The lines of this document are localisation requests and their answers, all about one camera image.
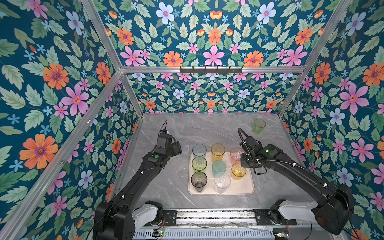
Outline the pink short plastic cup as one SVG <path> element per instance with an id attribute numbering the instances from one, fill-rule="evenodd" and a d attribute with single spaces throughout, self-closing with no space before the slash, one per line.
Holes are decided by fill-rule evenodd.
<path id="1" fill-rule="evenodd" d="M 240 163 L 241 162 L 241 154 L 243 154 L 244 151 L 240 148 L 235 148 L 231 150 L 230 152 L 230 160 L 232 164 Z"/>

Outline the amber short plastic cup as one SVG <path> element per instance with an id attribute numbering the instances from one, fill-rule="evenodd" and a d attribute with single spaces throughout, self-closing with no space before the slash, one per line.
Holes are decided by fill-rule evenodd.
<path id="1" fill-rule="evenodd" d="M 231 167 L 232 178 L 235 181 L 241 180 L 246 174 L 247 169 L 242 167 L 240 163 L 235 163 Z"/>

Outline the light green short plastic cup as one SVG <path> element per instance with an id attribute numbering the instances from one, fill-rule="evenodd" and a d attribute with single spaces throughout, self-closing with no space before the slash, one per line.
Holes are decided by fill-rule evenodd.
<path id="1" fill-rule="evenodd" d="M 266 122 L 262 119 L 255 119 L 253 122 L 253 133 L 260 134 L 266 127 Z"/>

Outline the blue tall plastic tumbler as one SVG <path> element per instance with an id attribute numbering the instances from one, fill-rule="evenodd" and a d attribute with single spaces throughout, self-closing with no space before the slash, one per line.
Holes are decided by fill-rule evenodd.
<path id="1" fill-rule="evenodd" d="M 192 153 L 194 157 L 205 157 L 207 153 L 207 147 L 203 144 L 196 144 L 193 146 Z"/>

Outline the green tall plastic tumbler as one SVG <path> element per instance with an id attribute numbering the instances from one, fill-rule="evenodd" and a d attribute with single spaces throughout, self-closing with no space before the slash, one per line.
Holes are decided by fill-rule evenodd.
<path id="1" fill-rule="evenodd" d="M 195 172 L 204 172 L 207 168 L 207 160 L 204 157 L 195 157 L 192 160 L 192 168 Z"/>

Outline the yellow tall plastic tumbler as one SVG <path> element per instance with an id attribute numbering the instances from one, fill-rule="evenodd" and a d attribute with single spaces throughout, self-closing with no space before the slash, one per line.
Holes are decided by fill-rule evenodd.
<path id="1" fill-rule="evenodd" d="M 211 147 L 212 161 L 221 161 L 226 152 L 226 148 L 223 144 L 215 143 Z"/>

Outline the teal textured plastic cup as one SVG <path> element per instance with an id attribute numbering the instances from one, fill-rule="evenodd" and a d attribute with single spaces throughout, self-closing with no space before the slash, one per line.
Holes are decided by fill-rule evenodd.
<path id="1" fill-rule="evenodd" d="M 227 171 L 227 165 L 223 161 L 215 161 L 212 164 L 213 176 L 215 177 L 219 173 L 225 173 Z"/>

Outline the clear short plastic cup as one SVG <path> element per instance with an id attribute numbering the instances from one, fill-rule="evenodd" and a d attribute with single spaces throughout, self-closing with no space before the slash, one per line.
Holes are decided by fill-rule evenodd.
<path id="1" fill-rule="evenodd" d="M 219 194 L 223 194 L 231 185 L 231 177 L 224 172 L 215 175 L 216 190 Z"/>

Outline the grey smoked plastic tumbler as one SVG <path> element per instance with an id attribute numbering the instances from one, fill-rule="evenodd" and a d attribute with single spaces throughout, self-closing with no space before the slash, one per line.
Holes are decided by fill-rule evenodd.
<path id="1" fill-rule="evenodd" d="M 204 172 L 195 172 L 191 176 L 191 183 L 197 192 L 202 192 L 208 182 L 208 177 Z"/>

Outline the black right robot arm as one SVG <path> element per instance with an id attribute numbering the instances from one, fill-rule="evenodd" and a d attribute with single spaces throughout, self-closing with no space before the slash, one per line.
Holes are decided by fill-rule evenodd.
<path id="1" fill-rule="evenodd" d="M 339 186 L 315 175 L 297 164 L 280 148 L 263 146 L 258 140 L 239 129 L 240 146 L 244 150 L 241 165 L 254 170 L 271 169 L 292 181 L 313 201 L 292 202 L 280 199 L 270 208 L 271 214 L 279 214 L 286 220 L 317 222 L 324 230 L 339 235 L 354 213 L 353 192 L 346 184 Z"/>

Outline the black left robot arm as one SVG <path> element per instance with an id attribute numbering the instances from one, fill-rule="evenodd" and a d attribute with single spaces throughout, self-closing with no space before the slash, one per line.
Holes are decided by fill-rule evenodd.
<path id="1" fill-rule="evenodd" d="M 147 202 L 135 209 L 135 205 L 151 181 L 167 165 L 171 157 L 182 153 L 179 142 L 160 130 L 157 144 L 148 152 L 126 186 L 109 202 L 100 203 L 95 210 L 93 240 L 131 240 L 136 230 L 160 219 L 162 205 Z"/>

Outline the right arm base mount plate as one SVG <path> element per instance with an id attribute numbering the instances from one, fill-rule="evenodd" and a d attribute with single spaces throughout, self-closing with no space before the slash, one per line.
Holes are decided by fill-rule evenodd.
<path id="1" fill-rule="evenodd" d="M 278 211 L 271 211 L 269 209 L 252 209 L 255 214 L 256 222 L 259 226 L 296 226 L 296 220 L 286 220 Z"/>

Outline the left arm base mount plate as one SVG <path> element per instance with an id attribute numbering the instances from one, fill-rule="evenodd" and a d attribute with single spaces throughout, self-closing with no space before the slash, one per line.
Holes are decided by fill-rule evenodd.
<path id="1" fill-rule="evenodd" d="M 158 211 L 155 219 L 149 223 L 153 227 L 175 226 L 178 212 L 176 210 Z"/>

